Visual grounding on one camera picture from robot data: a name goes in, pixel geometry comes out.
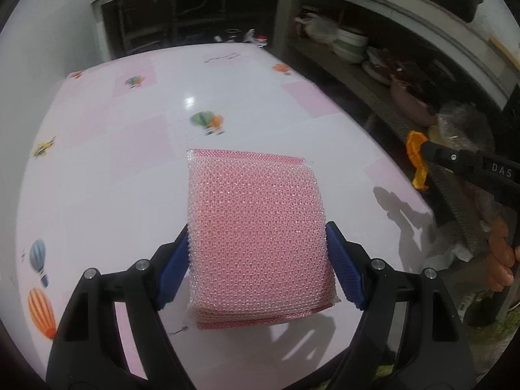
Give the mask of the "person's right hand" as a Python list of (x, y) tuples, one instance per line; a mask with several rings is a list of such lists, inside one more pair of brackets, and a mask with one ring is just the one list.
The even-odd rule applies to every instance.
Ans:
[(488, 237), (490, 254), (487, 256), (487, 285), (493, 292), (502, 292), (514, 283), (512, 268), (519, 261), (519, 247), (513, 249), (506, 239), (509, 237), (507, 223), (498, 217), (492, 222)]

